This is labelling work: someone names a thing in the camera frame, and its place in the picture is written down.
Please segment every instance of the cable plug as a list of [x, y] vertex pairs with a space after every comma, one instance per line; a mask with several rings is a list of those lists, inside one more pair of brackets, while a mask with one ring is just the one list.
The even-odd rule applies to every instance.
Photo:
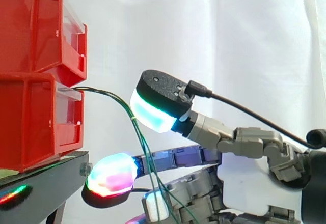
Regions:
[[193, 80], [189, 81], [184, 92], [189, 96], [197, 95], [199, 97], [211, 98], [213, 91]]

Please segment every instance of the robotic hand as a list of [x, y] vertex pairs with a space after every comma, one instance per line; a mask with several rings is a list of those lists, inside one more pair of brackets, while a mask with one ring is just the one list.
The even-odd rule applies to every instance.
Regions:
[[[168, 190], [188, 206], [200, 223], [326, 223], [326, 153], [301, 152], [274, 131], [232, 130], [192, 111], [195, 95], [211, 97], [212, 92], [193, 81], [186, 84], [148, 70], [132, 96], [131, 108], [144, 125], [158, 132], [171, 129], [199, 144], [155, 152], [153, 158], [158, 171], [210, 165], [167, 184]], [[313, 149], [323, 147], [324, 142], [323, 130], [311, 131], [307, 142], [300, 141]], [[135, 158], [142, 166], [141, 175], [147, 174], [144, 157]], [[153, 195], [149, 192], [142, 199], [145, 214], [127, 223], [158, 223]], [[194, 223], [180, 203], [167, 198], [181, 223]], [[173, 224], [159, 195], [157, 202], [160, 223]], [[228, 209], [244, 214], [236, 216]]]

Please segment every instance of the black cylinder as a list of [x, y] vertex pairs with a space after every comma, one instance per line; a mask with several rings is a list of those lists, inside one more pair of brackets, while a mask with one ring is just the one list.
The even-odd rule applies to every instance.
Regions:
[[316, 129], [309, 131], [307, 134], [307, 142], [313, 146], [326, 146], [326, 130]]
[[301, 216], [304, 224], [326, 223], [326, 152], [309, 153], [311, 178], [302, 191]]

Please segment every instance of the black connector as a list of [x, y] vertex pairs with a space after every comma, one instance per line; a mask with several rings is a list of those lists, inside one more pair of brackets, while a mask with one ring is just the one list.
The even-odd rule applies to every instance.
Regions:
[[199, 96], [205, 98], [211, 98], [213, 91], [201, 85], [193, 80], [189, 81], [188, 85], [186, 86], [184, 93], [188, 94], [189, 96]]
[[307, 142], [313, 146], [326, 146], [326, 130], [316, 129], [309, 131], [307, 134]]
[[181, 122], [177, 120], [171, 130], [182, 134], [183, 137], [188, 137], [196, 123], [197, 117], [198, 113], [192, 111], [188, 119], [185, 121]]

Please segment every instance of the gray plastic link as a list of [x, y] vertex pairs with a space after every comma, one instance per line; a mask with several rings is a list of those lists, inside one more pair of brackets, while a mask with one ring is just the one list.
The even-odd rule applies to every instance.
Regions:
[[264, 149], [264, 155], [268, 157], [269, 169], [280, 181], [293, 181], [300, 178], [305, 171], [301, 158], [298, 158], [294, 148], [289, 144], [284, 144], [282, 151], [277, 145], [268, 144]]
[[218, 143], [218, 150], [222, 153], [232, 152], [237, 156], [245, 156], [252, 159], [263, 157], [264, 146], [269, 143], [283, 148], [282, 137], [273, 131], [265, 131], [256, 127], [237, 128], [235, 138], [222, 140]]
[[[204, 196], [192, 201], [188, 209], [194, 214], [199, 223], [214, 215], [213, 205], [209, 196]], [[194, 220], [185, 208], [180, 209], [181, 221], [187, 223]]]
[[200, 144], [204, 148], [216, 149], [221, 139], [231, 139], [232, 135], [233, 130], [225, 126], [222, 122], [198, 114], [188, 139]]
[[213, 184], [208, 171], [200, 171], [196, 174], [191, 174], [187, 180], [189, 194], [192, 198], [194, 196], [201, 197], [207, 195], [213, 190]]
[[[217, 164], [221, 162], [221, 153], [215, 149], [205, 149], [199, 145], [158, 151], [152, 154], [156, 170], [163, 172], [179, 167]], [[141, 156], [144, 173], [148, 174], [147, 161]]]
[[[210, 166], [167, 184], [167, 188], [170, 192], [193, 212], [200, 223], [218, 224], [216, 221], [209, 222], [208, 218], [214, 216], [214, 214], [221, 209], [224, 209], [221, 195], [222, 190], [219, 189], [221, 183], [215, 179], [217, 178], [216, 169], [217, 166]], [[168, 203], [171, 203], [174, 213], [180, 216], [180, 221], [182, 221], [182, 223], [190, 223], [193, 221], [193, 217], [181, 204], [168, 194], [166, 197]], [[146, 196], [142, 203], [145, 213], [148, 214], [145, 199]]]

